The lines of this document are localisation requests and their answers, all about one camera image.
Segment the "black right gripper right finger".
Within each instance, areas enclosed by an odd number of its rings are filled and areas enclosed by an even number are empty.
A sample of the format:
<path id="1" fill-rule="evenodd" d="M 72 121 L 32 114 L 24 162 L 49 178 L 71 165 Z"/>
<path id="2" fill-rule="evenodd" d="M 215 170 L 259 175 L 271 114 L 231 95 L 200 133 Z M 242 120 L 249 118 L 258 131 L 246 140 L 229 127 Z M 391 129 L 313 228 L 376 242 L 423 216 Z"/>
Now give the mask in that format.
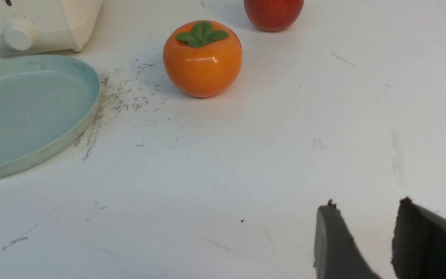
<path id="1" fill-rule="evenodd" d="M 392 267 L 399 279 L 446 279 L 446 219 L 408 197 L 400 200 Z"/>

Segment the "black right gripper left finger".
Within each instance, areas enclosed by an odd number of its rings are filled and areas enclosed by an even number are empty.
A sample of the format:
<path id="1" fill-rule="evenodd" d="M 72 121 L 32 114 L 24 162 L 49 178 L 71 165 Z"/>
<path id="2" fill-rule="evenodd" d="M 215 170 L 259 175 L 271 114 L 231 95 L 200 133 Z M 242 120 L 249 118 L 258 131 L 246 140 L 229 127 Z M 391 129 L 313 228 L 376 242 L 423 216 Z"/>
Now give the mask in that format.
<path id="1" fill-rule="evenodd" d="M 317 279 L 379 279 L 358 249 L 333 200 L 317 209 L 314 237 Z"/>

